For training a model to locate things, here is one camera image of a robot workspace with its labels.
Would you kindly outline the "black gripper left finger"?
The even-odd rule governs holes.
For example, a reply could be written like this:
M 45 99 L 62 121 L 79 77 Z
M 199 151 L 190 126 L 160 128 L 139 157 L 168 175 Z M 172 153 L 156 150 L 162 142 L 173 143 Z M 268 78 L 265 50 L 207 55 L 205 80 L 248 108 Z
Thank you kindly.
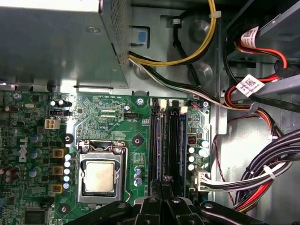
M 68 222 L 69 225 L 160 225 L 162 216 L 162 183 L 152 180 L 150 195 L 137 198 L 134 205 L 114 201 L 84 216 Z

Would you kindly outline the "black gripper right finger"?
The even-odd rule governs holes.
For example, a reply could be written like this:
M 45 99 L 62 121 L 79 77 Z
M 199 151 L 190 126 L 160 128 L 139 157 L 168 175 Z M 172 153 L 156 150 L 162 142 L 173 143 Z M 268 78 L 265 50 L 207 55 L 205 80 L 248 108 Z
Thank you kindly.
M 202 202 L 195 207 L 173 191 L 177 187 L 172 180 L 165 180 L 165 206 L 173 225 L 265 225 L 254 217 L 212 201 Z

